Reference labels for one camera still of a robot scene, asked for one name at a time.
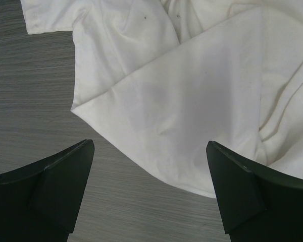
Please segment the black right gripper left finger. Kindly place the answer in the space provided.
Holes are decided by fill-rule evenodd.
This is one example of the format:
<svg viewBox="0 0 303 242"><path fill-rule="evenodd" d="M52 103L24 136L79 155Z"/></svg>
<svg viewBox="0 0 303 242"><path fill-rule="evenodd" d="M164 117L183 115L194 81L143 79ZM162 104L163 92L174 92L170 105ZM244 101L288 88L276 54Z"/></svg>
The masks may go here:
<svg viewBox="0 0 303 242"><path fill-rule="evenodd" d="M93 140L0 174L0 241L67 241L94 156Z"/></svg>

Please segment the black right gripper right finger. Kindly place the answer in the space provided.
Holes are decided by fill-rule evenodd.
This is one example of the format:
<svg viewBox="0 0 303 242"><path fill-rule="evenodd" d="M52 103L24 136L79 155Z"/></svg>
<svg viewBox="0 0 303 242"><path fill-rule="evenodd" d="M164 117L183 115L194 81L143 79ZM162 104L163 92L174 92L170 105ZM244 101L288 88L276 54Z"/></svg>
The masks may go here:
<svg viewBox="0 0 303 242"><path fill-rule="evenodd" d="M210 141L207 159L231 241L303 241L303 179Z"/></svg>

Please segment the white t shirt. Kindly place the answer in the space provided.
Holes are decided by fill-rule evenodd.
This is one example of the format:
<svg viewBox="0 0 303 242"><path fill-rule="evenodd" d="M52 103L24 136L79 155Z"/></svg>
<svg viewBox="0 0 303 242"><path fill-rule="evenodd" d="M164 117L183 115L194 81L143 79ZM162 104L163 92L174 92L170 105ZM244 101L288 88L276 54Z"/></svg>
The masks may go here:
<svg viewBox="0 0 303 242"><path fill-rule="evenodd" d="M214 197L206 145L303 179L303 1L22 1L72 32L71 111L157 179Z"/></svg>

